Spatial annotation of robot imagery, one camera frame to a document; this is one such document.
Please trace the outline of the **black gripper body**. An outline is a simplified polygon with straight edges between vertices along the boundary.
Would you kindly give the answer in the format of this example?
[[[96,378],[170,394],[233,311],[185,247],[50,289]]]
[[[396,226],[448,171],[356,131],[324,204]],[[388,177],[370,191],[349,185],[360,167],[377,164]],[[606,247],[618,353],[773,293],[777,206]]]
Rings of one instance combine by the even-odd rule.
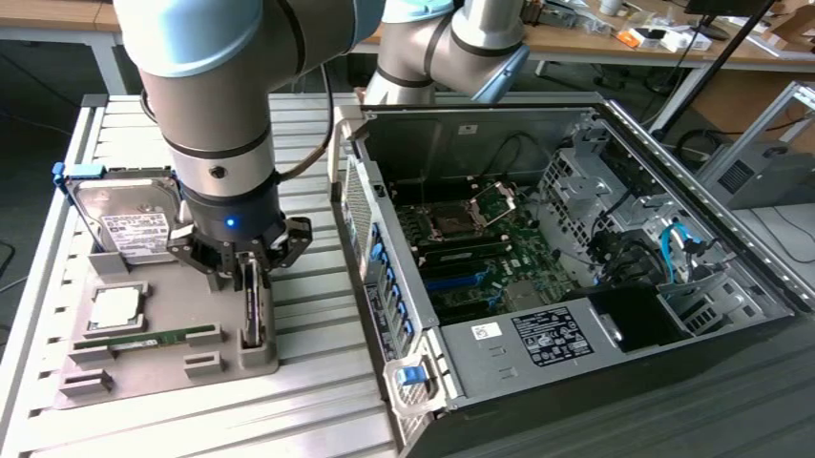
[[[269,268],[273,255],[268,247],[285,233],[277,184],[262,183],[230,197],[205,196],[184,187],[182,201],[196,229],[214,247],[224,248],[229,242],[237,252],[250,252],[258,264]]]

